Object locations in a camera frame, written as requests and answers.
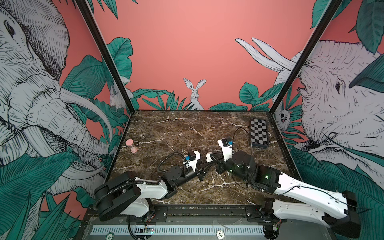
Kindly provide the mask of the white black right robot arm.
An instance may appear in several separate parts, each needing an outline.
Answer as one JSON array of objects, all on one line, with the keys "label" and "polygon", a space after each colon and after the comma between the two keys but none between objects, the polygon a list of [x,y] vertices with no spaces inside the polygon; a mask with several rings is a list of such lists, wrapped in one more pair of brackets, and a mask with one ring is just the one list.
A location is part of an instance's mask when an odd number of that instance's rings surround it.
[{"label": "white black right robot arm", "polygon": [[203,162],[216,164],[218,174],[229,172],[255,190],[297,200],[296,203],[266,200],[261,209],[263,215],[272,219],[317,223],[352,239],[361,234],[358,201],[353,192],[332,192],[306,184],[277,169],[256,164],[254,158],[244,151],[231,156],[208,153]]}]

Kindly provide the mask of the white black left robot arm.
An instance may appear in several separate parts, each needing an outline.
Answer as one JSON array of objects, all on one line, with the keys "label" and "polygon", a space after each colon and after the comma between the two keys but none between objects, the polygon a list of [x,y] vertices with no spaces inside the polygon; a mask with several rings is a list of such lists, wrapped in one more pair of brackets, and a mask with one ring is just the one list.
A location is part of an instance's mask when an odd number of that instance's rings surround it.
[{"label": "white black left robot arm", "polygon": [[213,164],[196,165],[194,171],[186,166],[173,166],[158,181],[143,180],[134,172],[125,172],[96,188],[93,209],[102,222],[118,215],[146,217],[155,211],[151,199],[169,199],[183,184],[196,177],[203,180]]}]

